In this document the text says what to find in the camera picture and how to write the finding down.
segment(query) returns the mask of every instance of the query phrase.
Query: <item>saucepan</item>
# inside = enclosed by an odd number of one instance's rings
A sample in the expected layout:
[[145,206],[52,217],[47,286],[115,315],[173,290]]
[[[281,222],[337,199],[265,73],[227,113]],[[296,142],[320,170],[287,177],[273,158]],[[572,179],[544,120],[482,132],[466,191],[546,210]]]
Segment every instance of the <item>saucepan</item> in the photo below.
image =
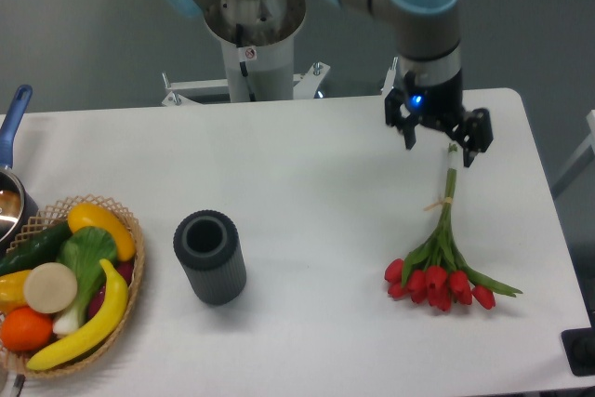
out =
[[10,103],[0,127],[0,257],[27,223],[37,213],[37,205],[12,172],[12,150],[20,120],[33,94],[31,86],[20,86]]

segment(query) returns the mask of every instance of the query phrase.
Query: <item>black cylinder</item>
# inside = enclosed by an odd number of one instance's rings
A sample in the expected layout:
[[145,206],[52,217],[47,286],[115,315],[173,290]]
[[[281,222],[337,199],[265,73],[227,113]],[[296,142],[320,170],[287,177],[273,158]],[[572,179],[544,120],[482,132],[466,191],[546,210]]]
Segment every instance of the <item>black cylinder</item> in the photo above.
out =
[[244,289],[246,271],[240,237],[230,218],[218,211],[198,211],[178,225],[174,251],[196,296],[220,305]]

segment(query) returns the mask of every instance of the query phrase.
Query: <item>yellow bell pepper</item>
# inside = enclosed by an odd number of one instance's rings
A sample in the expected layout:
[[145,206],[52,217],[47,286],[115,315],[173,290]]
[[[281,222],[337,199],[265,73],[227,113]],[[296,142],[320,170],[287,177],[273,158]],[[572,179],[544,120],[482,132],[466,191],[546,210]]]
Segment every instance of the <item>yellow bell pepper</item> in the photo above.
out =
[[113,213],[99,205],[89,202],[75,205],[68,213],[67,220],[73,233],[84,227],[99,227],[111,234],[120,262],[132,259],[137,252],[134,240],[124,224]]
[[31,270],[17,271],[0,276],[0,312],[4,315],[27,305],[23,285]]

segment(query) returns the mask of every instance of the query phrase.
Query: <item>wicker basket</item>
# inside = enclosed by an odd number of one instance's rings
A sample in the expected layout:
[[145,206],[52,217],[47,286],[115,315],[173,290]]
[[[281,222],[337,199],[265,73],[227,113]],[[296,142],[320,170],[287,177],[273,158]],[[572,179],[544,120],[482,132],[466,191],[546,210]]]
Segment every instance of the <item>wicker basket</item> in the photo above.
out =
[[103,340],[92,354],[80,361],[73,361],[61,366],[57,366],[53,369],[43,372],[34,372],[27,369],[25,366],[29,360],[29,355],[21,355],[15,352],[8,351],[4,346],[0,346],[0,355],[2,356],[2,363],[4,368],[9,371],[13,371],[17,374],[23,374],[30,378],[55,378],[63,377],[74,372],[80,371],[84,367],[95,362],[103,353],[105,353],[120,336],[120,333],[126,325],[126,321],[130,316],[130,312],[134,308],[139,293],[140,282],[142,281],[142,274],[145,264],[145,250],[142,238],[142,231],[140,230],[139,221],[132,215],[127,208],[121,204],[115,202],[112,198],[97,197],[93,195],[87,195],[85,197],[76,196],[69,197],[64,200],[57,201],[54,205],[46,206],[46,209],[40,210],[36,216],[29,218],[26,225],[22,227],[22,230],[17,235],[15,240],[10,245],[8,251],[16,248],[20,242],[29,239],[33,234],[51,226],[54,223],[63,221],[66,219],[68,212],[73,206],[82,202],[90,202],[112,211],[129,229],[130,233],[135,242],[137,248],[137,254],[135,256],[134,272],[132,276],[132,283],[129,287],[128,304],[126,306],[126,312],[120,324],[116,329]]

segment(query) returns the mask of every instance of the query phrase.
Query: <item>red tulip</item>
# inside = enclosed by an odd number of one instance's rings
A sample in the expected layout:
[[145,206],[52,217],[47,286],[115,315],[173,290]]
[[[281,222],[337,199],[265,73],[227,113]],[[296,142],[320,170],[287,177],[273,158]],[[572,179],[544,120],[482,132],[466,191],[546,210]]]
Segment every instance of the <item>red tulip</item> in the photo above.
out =
[[475,285],[471,293],[487,310],[492,309],[496,305],[494,292],[489,288],[485,288],[483,285]]
[[439,265],[432,265],[426,270],[426,287],[430,289],[440,289],[446,284],[448,273]]
[[424,288],[422,290],[419,290],[415,293],[411,294],[411,300],[413,302],[415,302],[416,304],[421,304],[422,302],[424,302],[424,300],[426,299],[426,296],[428,295],[427,290]]
[[423,270],[413,270],[407,281],[409,293],[416,293],[426,290],[426,273]]
[[431,307],[438,307],[444,297],[448,297],[448,289],[445,286],[441,288],[428,287],[428,303]]
[[386,271],[384,272],[384,279],[391,284],[399,283],[403,273],[403,264],[404,260],[402,259],[395,259],[393,262],[391,262],[389,267],[387,267]]
[[401,287],[401,283],[394,283],[389,287],[389,295],[393,298],[398,299],[402,298],[407,294],[407,289],[405,287]]
[[422,303],[428,295],[426,289],[426,273],[423,270],[415,270],[407,281],[407,291],[411,293],[411,300],[416,304]]
[[448,287],[455,295],[456,300],[461,304],[470,305],[473,301],[469,278],[464,271],[459,270],[450,273],[450,276],[448,277]]
[[450,306],[453,304],[453,301],[450,298],[450,293],[448,293],[448,289],[446,287],[443,288],[446,292],[442,296],[442,300],[436,306],[441,311],[450,311]]

